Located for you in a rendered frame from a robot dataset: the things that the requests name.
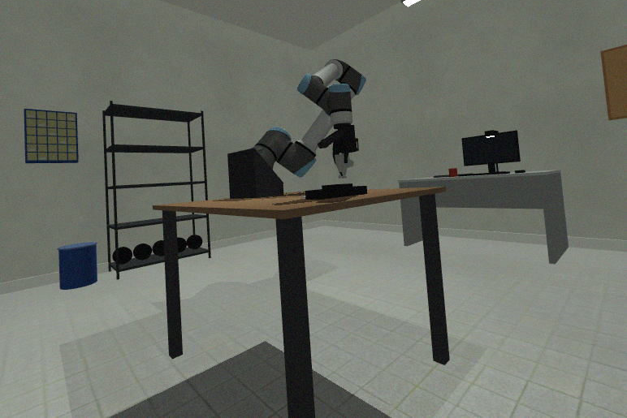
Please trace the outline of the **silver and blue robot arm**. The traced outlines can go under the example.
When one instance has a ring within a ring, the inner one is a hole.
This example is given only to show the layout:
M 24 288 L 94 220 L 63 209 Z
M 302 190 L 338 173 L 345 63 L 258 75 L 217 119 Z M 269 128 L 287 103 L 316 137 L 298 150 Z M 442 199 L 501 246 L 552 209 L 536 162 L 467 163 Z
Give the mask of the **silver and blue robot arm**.
M 272 170 L 278 162 L 294 175 L 303 177 L 317 161 L 316 149 L 327 148 L 344 135 L 341 129 L 325 138 L 331 128 L 337 123 L 352 123 L 351 100 L 360 93 L 366 78 L 338 59 L 328 61 L 325 66 L 312 76 L 306 74 L 297 87 L 301 94 L 322 108 L 302 139 L 293 144 L 287 131 L 272 127 L 253 147 Z M 334 78 L 340 84 L 327 88 Z

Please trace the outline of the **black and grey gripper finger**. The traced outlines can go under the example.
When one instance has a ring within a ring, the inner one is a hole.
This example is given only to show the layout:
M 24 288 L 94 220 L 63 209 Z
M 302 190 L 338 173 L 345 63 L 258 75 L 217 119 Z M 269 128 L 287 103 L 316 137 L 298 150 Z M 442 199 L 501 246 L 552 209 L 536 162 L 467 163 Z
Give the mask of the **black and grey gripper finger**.
M 342 161 L 342 164 L 341 164 L 341 168 L 342 168 L 341 173 L 342 173 L 343 177 L 345 178 L 347 168 L 349 168 L 349 167 L 351 167 L 351 166 L 353 166 L 353 165 L 354 165 L 354 162 L 353 162 L 352 160 L 350 160 L 350 159 L 349 159 L 349 154 L 348 154 L 348 148 L 347 148 L 347 145 L 344 145 L 344 149 L 342 150 L 342 154 L 341 154 L 341 156 L 340 156 L 340 159 L 341 159 L 341 161 Z
M 336 166 L 337 166 L 337 169 L 338 169 L 338 171 L 339 171 L 340 175 L 341 175 L 341 176 L 343 176 L 343 175 L 342 175 L 342 173 L 341 173 L 341 170 L 342 170 L 342 168 L 341 168 L 342 161 L 341 161 L 341 159 L 340 159 L 340 156 L 341 156 L 341 154 L 336 154 L 336 152 L 334 152 L 334 150 L 333 150 L 333 158 L 334 158 L 334 162 L 335 162 L 335 164 L 336 164 Z

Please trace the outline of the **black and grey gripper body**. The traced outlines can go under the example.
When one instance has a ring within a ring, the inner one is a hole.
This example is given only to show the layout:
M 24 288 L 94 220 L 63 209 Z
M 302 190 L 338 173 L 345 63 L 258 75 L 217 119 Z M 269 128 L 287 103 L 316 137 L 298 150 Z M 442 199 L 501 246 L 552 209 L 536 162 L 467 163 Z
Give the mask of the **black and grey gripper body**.
M 359 151 L 358 147 L 358 138 L 355 138 L 355 128 L 351 123 L 337 123 L 334 125 L 334 129 L 343 130 L 344 135 L 342 135 L 338 140 L 333 142 L 333 150 L 336 154 L 339 154 L 344 149 L 344 145 L 347 145 L 348 152 L 356 152 Z M 343 139 L 342 139 L 343 138 Z M 345 139 L 345 138 L 355 138 L 355 139 Z

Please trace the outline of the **black rack of labelled bins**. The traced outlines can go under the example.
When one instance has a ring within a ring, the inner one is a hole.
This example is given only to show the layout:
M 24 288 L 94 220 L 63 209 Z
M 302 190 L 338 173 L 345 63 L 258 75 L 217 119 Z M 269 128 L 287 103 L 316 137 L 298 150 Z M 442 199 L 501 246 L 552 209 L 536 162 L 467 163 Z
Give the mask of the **black rack of labelled bins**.
M 367 194 L 367 186 L 352 186 L 352 183 L 323 185 L 322 189 L 305 191 L 306 200 L 323 200 L 343 196 Z

